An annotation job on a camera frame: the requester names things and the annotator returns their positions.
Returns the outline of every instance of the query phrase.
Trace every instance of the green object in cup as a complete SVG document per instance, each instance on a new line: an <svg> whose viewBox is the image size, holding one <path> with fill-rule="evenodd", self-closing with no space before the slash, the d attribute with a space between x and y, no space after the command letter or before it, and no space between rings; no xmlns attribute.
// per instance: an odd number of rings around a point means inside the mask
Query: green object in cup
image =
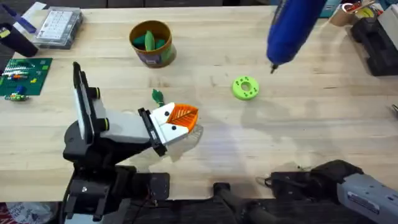
<svg viewBox="0 0 398 224"><path fill-rule="evenodd" d="M165 44L166 44L166 41L164 41L163 39L160 39L156 42L155 49L159 49L159 48L163 47L163 45L165 45Z"/></svg>
<svg viewBox="0 0 398 224"><path fill-rule="evenodd" d="M155 37L149 30L147 30L145 34L145 50L155 50Z"/></svg>
<svg viewBox="0 0 398 224"><path fill-rule="evenodd" d="M132 44L136 47L145 46L145 35L135 38L132 41Z"/></svg>

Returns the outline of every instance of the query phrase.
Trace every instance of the blue hot glue gun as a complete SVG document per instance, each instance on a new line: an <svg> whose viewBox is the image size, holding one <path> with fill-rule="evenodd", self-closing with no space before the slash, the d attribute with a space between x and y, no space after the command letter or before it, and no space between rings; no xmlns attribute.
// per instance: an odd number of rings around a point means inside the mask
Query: blue hot glue gun
<svg viewBox="0 0 398 224"><path fill-rule="evenodd" d="M291 61L310 35L327 0L280 0L268 34L271 74Z"/></svg>

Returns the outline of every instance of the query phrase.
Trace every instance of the wire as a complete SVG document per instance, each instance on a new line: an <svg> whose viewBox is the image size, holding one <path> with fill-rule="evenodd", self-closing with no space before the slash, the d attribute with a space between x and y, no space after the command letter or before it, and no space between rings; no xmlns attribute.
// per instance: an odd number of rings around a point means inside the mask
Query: wire
<svg viewBox="0 0 398 224"><path fill-rule="evenodd" d="M131 224L134 224L134 222L136 222L136 219L138 218L138 214L141 211L142 208L144 208L144 205L148 202L148 200L150 199L150 197L146 197L146 199L144 200L144 202L142 203L142 205L138 208L136 215L134 216L134 218L132 219Z"/></svg>
<svg viewBox="0 0 398 224"><path fill-rule="evenodd" d="M213 198L197 200L197 201L194 201L194 202L182 201L182 202L185 202L185 203L182 203L182 205L184 205L184 206L196 205L196 204L200 204L200 203L209 202L210 200L213 200ZM130 204L133 205L133 206L137 206L137 207L141 206L141 205L133 203L133 202L131 202ZM172 208L173 207L173 201L170 201L168 205L164 205L164 206L156 206L156 205L150 206L150 205L147 205L147 206L143 206L143 207L144 208Z"/></svg>

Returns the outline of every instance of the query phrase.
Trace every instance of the green leaf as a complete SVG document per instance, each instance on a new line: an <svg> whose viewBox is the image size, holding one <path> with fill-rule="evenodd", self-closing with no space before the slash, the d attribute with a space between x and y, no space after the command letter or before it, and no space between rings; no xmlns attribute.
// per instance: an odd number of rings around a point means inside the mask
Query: green leaf
<svg viewBox="0 0 398 224"><path fill-rule="evenodd" d="M163 93L155 89L152 90L152 99L160 106L164 106Z"/></svg>

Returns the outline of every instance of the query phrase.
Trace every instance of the red object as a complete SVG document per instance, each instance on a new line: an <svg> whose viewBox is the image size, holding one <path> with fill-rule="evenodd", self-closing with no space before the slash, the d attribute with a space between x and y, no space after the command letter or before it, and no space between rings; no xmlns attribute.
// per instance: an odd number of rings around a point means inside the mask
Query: red object
<svg viewBox="0 0 398 224"><path fill-rule="evenodd" d="M354 3L351 7L348 8L347 12L354 11L355 9L357 9L357 8L359 8L361 6L362 6L361 2Z"/></svg>
<svg viewBox="0 0 398 224"><path fill-rule="evenodd" d="M20 224L14 221L5 203L0 203L0 224Z"/></svg>

